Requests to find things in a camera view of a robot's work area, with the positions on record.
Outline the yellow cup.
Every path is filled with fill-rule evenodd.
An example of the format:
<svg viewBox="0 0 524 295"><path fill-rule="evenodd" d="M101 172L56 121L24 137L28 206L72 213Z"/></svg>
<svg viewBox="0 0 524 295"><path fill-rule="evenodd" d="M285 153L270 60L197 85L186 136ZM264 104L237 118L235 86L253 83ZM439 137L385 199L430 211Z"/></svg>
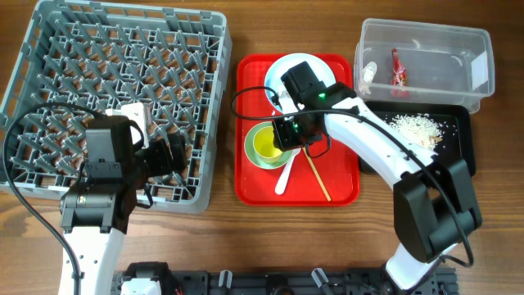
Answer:
<svg viewBox="0 0 524 295"><path fill-rule="evenodd" d="M253 146L257 156L265 163L273 163L282 156L282 151L273 144L273 126L265 126L255 133Z"/></svg>

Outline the green bowl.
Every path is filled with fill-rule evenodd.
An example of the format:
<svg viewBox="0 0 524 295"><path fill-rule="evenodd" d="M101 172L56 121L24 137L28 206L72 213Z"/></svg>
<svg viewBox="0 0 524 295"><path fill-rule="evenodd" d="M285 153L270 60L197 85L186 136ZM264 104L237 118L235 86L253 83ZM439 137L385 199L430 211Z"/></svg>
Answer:
<svg viewBox="0 0 524 295"><path fill-rule="evenodd" d="M264 170L275 170L284 166L291 158L291 151L283 152L282 155L273 163L265 163L255 151L255 135L265 127L271 127L270 121L259 123L253 126L244 139L244 151L247 159L255 166Z"/></svg>

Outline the food scraps and rice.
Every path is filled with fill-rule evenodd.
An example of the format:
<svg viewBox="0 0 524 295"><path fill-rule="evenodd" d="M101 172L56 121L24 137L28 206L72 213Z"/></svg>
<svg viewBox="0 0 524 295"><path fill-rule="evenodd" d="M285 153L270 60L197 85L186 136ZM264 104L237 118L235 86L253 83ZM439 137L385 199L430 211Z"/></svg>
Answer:
<svg viewBox="0 0 524 295"><path fill-rule="evenodd" d="M438 143L443 140L440 125L428 114L397 115L392 118L389 126L409 141L429 150L434 150Z"/></svg>

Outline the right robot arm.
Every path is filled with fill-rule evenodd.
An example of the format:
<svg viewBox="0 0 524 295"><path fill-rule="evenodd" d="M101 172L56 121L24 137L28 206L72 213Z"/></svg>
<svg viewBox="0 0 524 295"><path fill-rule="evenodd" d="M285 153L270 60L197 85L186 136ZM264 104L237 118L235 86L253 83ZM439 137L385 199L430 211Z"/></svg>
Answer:
<svg viewBox="0 0 524 295"><path fill-rule="evenodd" d="M273 120L274 144L282 151L309 148L321 137L343 143L391 187L394 228L400 241L385 265L389 284L409 294L461 243L473 264L468 235L482 224L466 161L442 156L409 141L375 115L347 85L327 86L303 61L280 80L274 99L282 113Z"/></svg>

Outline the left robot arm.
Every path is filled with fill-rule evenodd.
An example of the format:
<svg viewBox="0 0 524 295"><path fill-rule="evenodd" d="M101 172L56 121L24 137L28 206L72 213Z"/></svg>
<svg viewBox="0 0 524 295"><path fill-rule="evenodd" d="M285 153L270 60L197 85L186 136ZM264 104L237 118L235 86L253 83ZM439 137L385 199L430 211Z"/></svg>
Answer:
<svg viewBox="0 0 524 295"><path fill-rule="evenodd" d="M137 191L148 180L187 167L186 142L168 138L132 140L138 124L126 116L101 116L88 123L84 161L86 179L61 198L64 251L61 294L108 294L127 233L138 207Z"/></svg>

